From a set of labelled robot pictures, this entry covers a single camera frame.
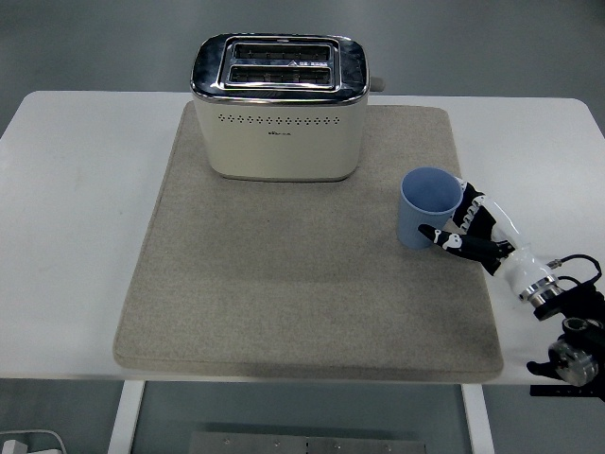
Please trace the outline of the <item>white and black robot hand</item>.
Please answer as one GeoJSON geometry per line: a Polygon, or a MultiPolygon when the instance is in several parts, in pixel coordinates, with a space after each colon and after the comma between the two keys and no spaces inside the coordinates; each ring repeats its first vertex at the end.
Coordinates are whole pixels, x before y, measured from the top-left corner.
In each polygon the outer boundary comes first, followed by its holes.
{"type": "Polygon", "coordinates": [[[459,180],[462,201],[451,216],[458,228],[448,232],[428,224],[418,231],[446,252],[473,260],[505,280],[524,302],[539,306],[562,293],[559,280],[537,258],[508,215],[490,197],[459,180]]]}

